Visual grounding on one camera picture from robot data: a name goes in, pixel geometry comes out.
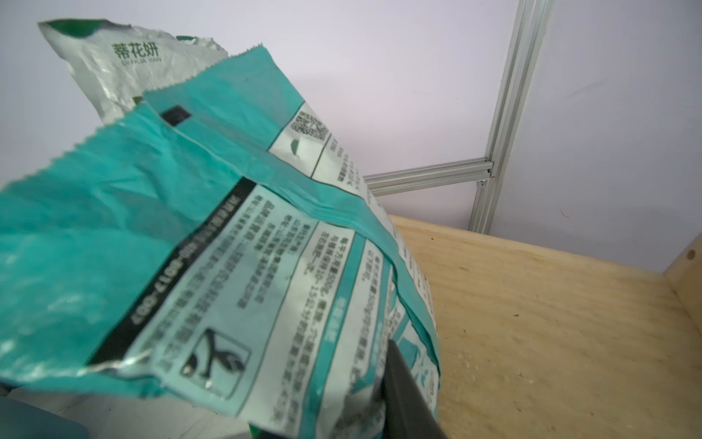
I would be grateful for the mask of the wooden two-tier shelf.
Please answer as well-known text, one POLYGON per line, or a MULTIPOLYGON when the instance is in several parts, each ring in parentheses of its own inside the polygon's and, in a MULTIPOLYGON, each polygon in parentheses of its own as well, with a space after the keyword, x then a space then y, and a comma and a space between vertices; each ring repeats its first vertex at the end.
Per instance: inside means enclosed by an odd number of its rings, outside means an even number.
POLYGON ((395 224, 431 286, 449 437, 700 437, 701 336, 663 274, 395 224))

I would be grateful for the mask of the green white tall bag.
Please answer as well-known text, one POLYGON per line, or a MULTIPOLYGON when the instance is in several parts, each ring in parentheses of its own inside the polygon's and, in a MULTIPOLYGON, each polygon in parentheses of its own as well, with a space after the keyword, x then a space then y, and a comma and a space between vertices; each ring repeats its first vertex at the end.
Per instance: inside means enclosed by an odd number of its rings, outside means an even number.
POLYGON ((229 56, 212 38, 106 19, 55 19, 38 28, 104 124, 131 112, 147 91, 184 82, 229 56))

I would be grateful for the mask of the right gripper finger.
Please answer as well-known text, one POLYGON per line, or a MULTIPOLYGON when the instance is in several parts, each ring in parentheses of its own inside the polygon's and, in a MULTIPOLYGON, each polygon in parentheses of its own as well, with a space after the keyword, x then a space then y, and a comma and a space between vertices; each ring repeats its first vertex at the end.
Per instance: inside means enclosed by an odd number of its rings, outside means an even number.
POLYGON ((424 402, 411 370, 394 341, 388 345, 382 382, 382 399, 386 404, 383 438, 446 439, 440 424, 424 402))

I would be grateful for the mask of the teal white fertilizer bag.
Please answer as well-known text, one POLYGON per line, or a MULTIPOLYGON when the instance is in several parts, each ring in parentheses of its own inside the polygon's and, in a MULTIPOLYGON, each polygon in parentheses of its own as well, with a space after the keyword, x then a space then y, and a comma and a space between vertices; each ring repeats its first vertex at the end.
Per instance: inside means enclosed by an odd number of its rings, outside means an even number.
POLYGON ((262 46, 1 190, 3 382, 383 438, 391 340, 436 419, 428 280, 262 46))

